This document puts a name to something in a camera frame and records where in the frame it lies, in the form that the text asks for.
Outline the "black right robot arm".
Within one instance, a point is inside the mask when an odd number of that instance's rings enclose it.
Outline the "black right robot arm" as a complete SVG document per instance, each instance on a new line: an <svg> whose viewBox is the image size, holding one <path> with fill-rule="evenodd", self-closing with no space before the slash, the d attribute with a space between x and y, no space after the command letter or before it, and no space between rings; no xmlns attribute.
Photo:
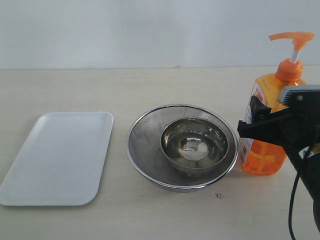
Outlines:
<svg viewBox="0 0 320 240"><path fill-rule="evenodd" d="M288 230L294 240L292 215L299 181L313 200L314 222L320 225L320 108L306 99L291 99L287 108L271 112L256 96L249 106L252 123L238 122L240 137L280 146L296 170L288 210Z"/></svg>

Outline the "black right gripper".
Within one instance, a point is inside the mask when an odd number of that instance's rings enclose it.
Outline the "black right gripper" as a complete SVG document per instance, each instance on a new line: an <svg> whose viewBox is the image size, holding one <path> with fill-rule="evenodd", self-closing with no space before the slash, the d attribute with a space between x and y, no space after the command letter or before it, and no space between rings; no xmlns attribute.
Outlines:
<svg viewBox="0 0 320 240"><path fill-rule="evenodd" d="M275 173L286 157L296 170L301 167L300 151L309 147L318 132L320 114L295 112L289 108L271 113L256 96L250 99L251 123L239 121L237 131L241 138L253 139L246 161L242 163L247 173Z"/></svg>

